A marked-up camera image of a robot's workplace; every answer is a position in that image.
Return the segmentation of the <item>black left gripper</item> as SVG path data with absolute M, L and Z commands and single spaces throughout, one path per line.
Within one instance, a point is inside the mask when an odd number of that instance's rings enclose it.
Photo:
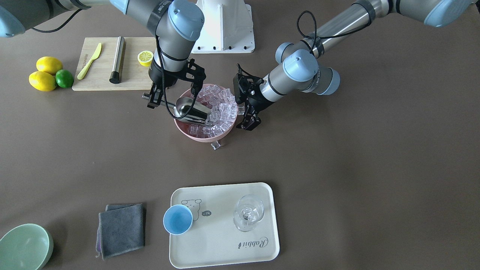
M 239 64 L 237 69 L 238 73 L 233 78 L 235 102 L 238 114 L 244 114 L 245 111 L 246 113 L 236 128 L 252 131 L 262 123 L 258 115 L 267 108 L 267 99 L 260 89 L 265 80 L 249 74 Z

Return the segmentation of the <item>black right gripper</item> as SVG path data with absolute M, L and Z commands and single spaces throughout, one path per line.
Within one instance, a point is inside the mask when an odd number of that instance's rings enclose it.
M 184 67 L 177 72 L 171 72 L 162 68 L 155 60 L 151 62 L 149 68 L 149 77 L 152 80 L 150 92 L 146 94 L 148 100 L 147 107 L 155 109 L 162 103 L 164 88 L 172 87 L 177 80 L 191 83 L 192 107 L 197 103 L 197 97 L 202 90 L 203 82 L 206 79 L 204 68 L 194 63 L 191 58 Z

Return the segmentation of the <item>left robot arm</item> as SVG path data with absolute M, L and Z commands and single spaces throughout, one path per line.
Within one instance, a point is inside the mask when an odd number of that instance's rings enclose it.
M 244 105 L 239 129 L 252 131 L 260 123 L 259 113 L 292 91 L 331 95 L 341 82 L 338 72 L 318 63 L 318 58 L 349 35 L 391 13 L 433 27 L 447 26 L 465 10 L 479 6 L 478 0 L 357 0 L 341 14 L 302 33 L 297 43 L 285 42 L 275 53 L 277 66 L 265 76 L 254 76 L 238 66 L 233 78 L 235 101 Z

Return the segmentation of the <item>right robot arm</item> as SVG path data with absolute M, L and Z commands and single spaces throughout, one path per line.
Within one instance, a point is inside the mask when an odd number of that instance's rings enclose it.
M 197 96 L 206 74 L 189 56 L 200 36 L 204 15 L 187 0 L 2 0 L 1 36 L 20 35 L 66 11 L 109 4 L 137 20 L 156 39 L 148 71 L 153 83 L 149 94 L 144 94 L 148 107 L 154 109 L 163 103 L 166 88 L 177 80 L 191 82 L 191 92 Z

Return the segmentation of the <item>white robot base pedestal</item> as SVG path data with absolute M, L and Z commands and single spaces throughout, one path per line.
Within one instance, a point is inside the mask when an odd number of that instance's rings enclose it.
M 243 0 L 198 0 L 205 22 L 193 54 L 242 54 L 255 50 L 252 7 Z

